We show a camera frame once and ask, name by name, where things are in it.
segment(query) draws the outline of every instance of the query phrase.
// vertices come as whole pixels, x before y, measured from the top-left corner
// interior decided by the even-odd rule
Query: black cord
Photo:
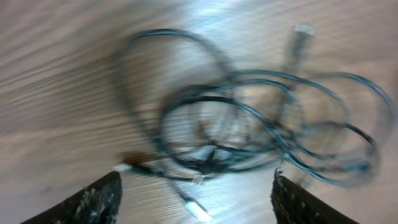
[[[124,59],[126,55],[130,54],[134,50],[135,46],[142,39],[149,37],[156,37],[159,35],[169,35],[173,37],[180,37],[183,39],[188,39],[196,42],[198,45],[203,47],[207,52],[209,52],[218,62],[219,66],[225,73],[224,78],[217,82],[216,85],[193,85],[188,86],[186,89],[176,93],[173,100],[161,111],[161,116],[158,123],[158,131],[156,133],[151,133],[141,121],[138,112],[135,110],[135,105],[133,103],[132,97],[129,94],[129,85],[126,81],[127,72],[124,68]],[[313,87],[322,93],[325,93],[329,97],[333,98],[341,107],[344,113],[344,120],[341,123],[337,122],[322,122],[317,124],[308,124],[306,122],[306,117],[301,109],[301,104],[299,100],[295,97],[294,90],[284,85],[281,82],[275,82],[272,80],[262,79],[247,79],[251,75],[262,75],[265,77],[278,77],[294,82],[295,85],[303,84]],[[352,75],[348,73],[327,73],[322,74],[323,76],[332,76],[340,78],[348,78],[359,82],[360,84],[369,87],[375,94],[380,97],[387,108],[387,122],[383,132],[383,141],[386,140],[389,133],[392,131],[393,123],[396,118],[396,111],[394,104],[391,99],[383,92],[381,88],[376,86],[371,81],[359,77],[357,75]],[[233,69],[228,58],[216,48],[214,44],[210,41],[205,40],[197,35],[185,32],[182,30],[175,29],[160,29],[160,30],[150,30],[146,32],[141,32],[134,37],[131,37],[125,45],[121,47],[116,57],[116,66],[113,72],[113,78],[115,84],[117,84],[117,93],[123,108],[126,110],[127,115],[132,119],[134,125],[139,126],[142,132],[149,138],[149,140],[154,144],[157,154],[159,155],[159,167],[161,171],[154,171],[150,167],[144,166],[142,164],[133,164],[132,171],[138,174],[150,176],[150,177],[162,177],[170,181],[170,184],[175,189],[175,191],[185,200],[191,201],[174,181],[184,181],[192,182],[195,178],[177,177],[168,174],[169,170],[163,161],[163,158],[170,158],[174,163],[178,164],[181,168],[192,170],[200,173],[204,176],[203,181],[210,180],[225,173],[240,173],[248,172],[258,169],[264,169],[266,167],[273,166],[275,160],[271,162],[263,162],[262,164],[256,164],[249,167],[236,168],[237,165],[247,162],[251,159],[255,159],[263,154],[278,153],[280,158],[288,161],[298,168],[304,170],[313,177],[322,180],[329,184],[342,185],[342,186],[354,186],[362,184],[364,181],[371,179],[374,176],[379,164],[378,152],[375,140],[367,135],[362,130],[349,124],[349,111],[344,103],[344,101],[331,90],[321,86],[315,82],[299,78],[293,75],[288,75],[282,72],[273,72],[267,70],[235,70]],[[234,91],[241,86],[249,85],[267,85],[279,88],[284,94],[284,100],[279,105],[278,116],[274,119],[267,119],[263,114],[256,111],[254,108],[239,102],[234,98]],[[209,93],[217,93],[219,96],[208,96]],[[215,139],[207,139],[207,147],[211,147],[212,150],[208,153],[206,159],[198,160],[194,158],[180,157],[176,154],[166,143],[164,138],[164,126],[165,120],[168,115],[178,108],[183,106],[191,106],[201,102],[218,102],[228,104],[233,106],[233,113],[225,114],[226,122],[230,122],[231,119],[236,118],[239,113],[247,113],[249,116],[257,119],[266,130],[267,134],[271,137],[266,144],[263,144],[257,150],[247,150],[242,148],[234,148],[229,146],[223,146]],[[297,108],[297,113],[299,113],[301,127],[298,130],[289,130],[283,124],[281,124],[281,119],[286,112],[287,106],[294,106]],[[350,131],[354,131],[360,135],[367,143],[366,147],[366,158],[365,159],[348,159],[339,160],[339,158],[344,157],[341,154],[319,154],[311,152],[302,146],[302,139],[306,136],[306,133],[311,131],[317,131],[322,128],[327,128],[333,126],[335,128],[345,128]],[[217,155],[221,151],[228,152],[229,156],[220,159]],[[300,154],[310,156],[319,161],[334,161],[338,165],[330,165],[328,163],[324,166],[309,166],[304,163]],[[348,179],[329,179],[322,172],[334,172],[349,174]]]

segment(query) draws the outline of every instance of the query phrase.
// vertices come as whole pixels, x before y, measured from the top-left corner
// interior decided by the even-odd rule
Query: cable
[[[129,85],[126,81],[128,74],[124,64],[126,56],[134,50],[139,41],[160,35],[179,37],[191,40],[198,44],[215,58],[215,60],[218,62],[218,65],[224,72],[224,77],[214,85],[192,85],[174,94],[171,102],[161,111],[158,121],[158,130],[152,133],[141,121],[139,113],[136,111],[133,99],[129,94]],[[160,171],[155,171],[153,168],[144,166],[142,164],[131,164],[130,170],[149,177],[161,177],[167,179],[176,193],[187,203],[187,208],[191,212],[195,211],[193,213],[199,219],[209,219],[205,209],[194,199],[190,198],[185,192],[183,192],[175,183],[175,181],[195,182],[197,181],[197,178],[179,177],[169,174],[170,171],[164,162],[164,158],[171,159],[175,164],[183,169],[199,173],[200,182],[211,180],[221,174],[241,173],[265,169],[270,166],[274,166],[274,164],[280,160],[292,163],[316,179],[329,184],[340,185],[344,187],[363,184],[365,181],[370,180],[371,177],[373,177],[376,173],[379,164],[376,142],[364,131],[349,124],[349,110],[344,101],[337,94],[315,82],[282,72],[273,72],[267,70],[236,70],[233,68],[232,63],[224,55],[224,53],[217,49],[215,44],[212,44],[209,40],[205,40],[195,34],[175,29],[159,29],[141,32],[134,37],[129,38],[129,40],[119,49],[112,74],[114,83],[116,85],[116,92],[121,105],[126,110],[126,113],[131,119],[133,125],[138,126],[147,136],[147,138],[153,143],[155,151],[159,157],[158,168]],[[247,78],[251,75],[283,78],[293,82],[294,86],[289,87],[281,82],[276,82],[265,78]],[[364,86],[369,87],[373,92],[375,92],[375,94],[382,100],[387,108],[387,125],[385,126],[384,132],[382,132],[382,140],[385,141],[394,126],[393,124],[396,120],[396,110],[391,99],[383,92],[383,90],[369,80],[349,73],[324,73],[322,75],[324,77],[341,77],[352,79]],[[234,97],[234,93],[238,88],[242,86],[253,85],[273,86],[282,91],[284,100],[282,100],[278,106],[278,114],[276,118],[266,118],[254,108],[241,103],[237,98]],[[303,113],[302,106],[295,96],[295,91],[297,91],[295,87],[297,85],[308,85],[334,99],[343,112],[343,121],[340,123],[331,121],[325,121],[317,124],[307,123],[307,118]],[[217,139],[205,139],[206,144],[202,147],[207,147],[209,149],[205,159],[196,159],[187,155],[184,155],[184,157],[180,156],[169,147],[167,141],[165,140],[165,132],[167,131],[165,129],[165,121],[173,111],[186,106],[199,105],[203,102],[216,102],[233,107],[232,110],[227,111],[222,119],[223,122],[221,123],[221,127],[223,127],[223,131],[228,130],[225,128],[227,122],[235,122],[240,115],[244,113],[246,114],[245,116],[249,116],[252,119],[258,120],[269,138],[267,138],[267,141],[264,144],[261,144],[261,146],[256,150],[245,149],[247,146],[245,144],[242,144],[236,148],[225,146]],[[300,127],[297,130],[291,130],[284,126],[281,122],[288,106],[293,106],[297,109],[296,113],[298,114],[300,120]],[[302,145],[302,139],[305,138],[308,133],[317,132],[328,127],[344,128],[361,136],[368,143],[365,149],[366,158],[351,158],[344,160],[341,158],[344,158],[345,154],[319,154],[309,151]],[[221,157],[220,154],[227,154],[228,156]],[[244,164],[245,162],[253,160],[261,155],[271,154],[279,155],[279,159],[265,161],[251,166],[246,165],[244,167],[239,167],[240,164]],[[318,161],[328,162],[326,162],[324,166],[310,166],[301,160],[300,154],[312,157]],[[321,174],[323,172],[348,174],[349,178],[329,179]]]

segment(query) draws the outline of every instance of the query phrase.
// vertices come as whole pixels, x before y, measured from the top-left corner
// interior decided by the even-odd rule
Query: metal connector
[[[205,208],[203,208],[199,203],[194,200],[187,201],[185,207],[201,222],[209,222],[213,218],[211,217],[211,215],[209,215],[209,213],[207,213]]]

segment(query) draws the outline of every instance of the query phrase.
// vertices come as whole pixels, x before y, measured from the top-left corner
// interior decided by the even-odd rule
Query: wood grain
[[[2,223],[22,222],[59,203],[108,173],[122,152],[152,149],[123,115],[109,77],[112,57],[129,35],[186,29],[211,39],[238,68],[278,70],[292,26],[307,23],[317,38],[305,71],[358,73],[397,101],[397,7],[394,0],[0,1]],[[197,46],[171,38],[144,41],[129,72],[148,123],[164,96],[222,75]],[[394,143],[383,149],[372,184],[346,190],[315,182],[309,190],[360,223],[395,223]],[[275,223],[272,175],[266,170],[182,186],[215,223]],[[198,223],[163,180],[124,175],[123,187],[118,223]]]

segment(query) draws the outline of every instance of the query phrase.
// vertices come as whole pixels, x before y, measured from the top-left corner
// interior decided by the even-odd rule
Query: wire
[[[160,35],[179,37],[197,43],[215,58],[215,60],[218,62],[218,65],[224,72],[224,77],[216,82],[215,85],[188,86],[186,89],[174,94],[173,100],[161,111],[158,122],[158,130],[152,133],[141,121],[139,113],[136,111],[133,99],[129,94],[129,85],[126,81],[127,71],[124,67],[124,64],[126,56],[134,50],[139,41]],[[337,102],[344,114],[343,121],[340,123],[325,121],[317,124],[308,124],[305,114],[303,113],[302,106],[295,96],[295,86],[289,87],[281,82],[276,82],[265,78],[247,78],[251,75],[257,75],[257,77],[258,75],[261,75],[263,77],[283,78],[293,82],[295,86],[303,84],[315,88]],[[340,77],[355,80],[358,83],[369,87],[373,92],[375,92],[375,94],[382,100],[387,108],[387,125],[385,126],[383,132],[383,141],[385,141],[394,126],[393,124],[396,120],[396,110],[391,99],[384,93],[384,91],[376,86],[373,82],[357,75],[349,73],[324,73],[322,75],[324,77]],[[222,51],[218,50],[215,44],[212,44],[209,40],[205,40],[195,34],[175,29],[159,29],[141,32],[134,37],[129,38],[129,40],[119,49],[117,53],[115,68],[113,70],[113,80],[116,84],[116,91],[121,105],[126,110],[127,115],[131,118],[133,125],[138,126],[147,136],[147,138],[153,143],[156,153],[159,156],[159,168],[161,171],[155,171],[153,168],[144,166],[142,164],[133,164],[131,171],[149,177],[161,177],[169,180],[171,186],[174,188],[177,194],[179,194],[179,196],[181,196],[181,198],[183,198],[186,202],[192,202],[192,199],[179,188],[175,181],[194,182],[197,178],[179,177],[169,174],[170,171],[164,162],[164,158],[171,159],[175,164],[178,164],[179,167],[183,169],[192,170],[199,173],[202,176],[202,181],[213,179],[220,174],[249,172],[274,166],[274,164],[279,162],[279,160],[267,161],[252,166],[237,167],[240,164],[244,164],[245,162],[253,160],[261,155],[271,155],[275,153],[279,155],[279,158],[292,163],[314,178],[334,185],[345,187],[355,186],[370,180],[371,177],[374,177],[376,173],[379,164],[376,142],[364,131],[349,124],[349,110],[344,101],[337,94],[315,82],[282,72],[267,70],[236,70],[233,68],[230,60]],[[245,105],[234,97],[234,92],[236,92],[238,88],[252,85],[273,86],[282,90],[284,100],[282,100],[278,106],[278,115],[276,118],[268,119],[254,108]],[[209,96],[209,94],[214,93],[216,93],[218,96]],[[225,120],[225,122],[234,122],[234,120],[238,118],[238,114],[246,113],[248,116],[258,120],[262,124],[270,138],[267,142],[262,144],[259,149],[256,150],[247,150],[244,147],[235,148],[231,146],[225,146],[216,139],[206,139],[206,147],[210,149],[210,152],[205,159],[179,156],[174,152],[173,149],[170,148],[165,140],[165,121],[168,118],[168,115],[176,109],[182,108],[184,106],[199,105],[203,102],[217,102],[232,106],[233,109],[224,115],[223,120]],[[288,108],[288,106],[296,107],[298,116],[300,118],[300,127],[295,131],[290,130],[281,123],[282,117],[284,113],[287,112],[286,108]],[[227,131],[228,129],[225,128],[226,123],[223,124],[223,131]],[[344,128],[361,136],[368,143],[365,149],[366,158],[343,160],[339,158],[344,157],[344,154],[319,154],[309,151],[302,145],[302,139],[306,137],[307,133],[317,132],[327,127]],[[228,156],[220,157],[219,154],[224,152],[227,152]],[[327,162],[324,166],[309,166],[304,163],[303,160],[301,160],[299,156],[300,153],[317,159],[318,161],[333,161],[334,164],[330,165],[330,163]],[[348,174],[349,177],[347,179],[329,179],[322,175],[322,172]]]

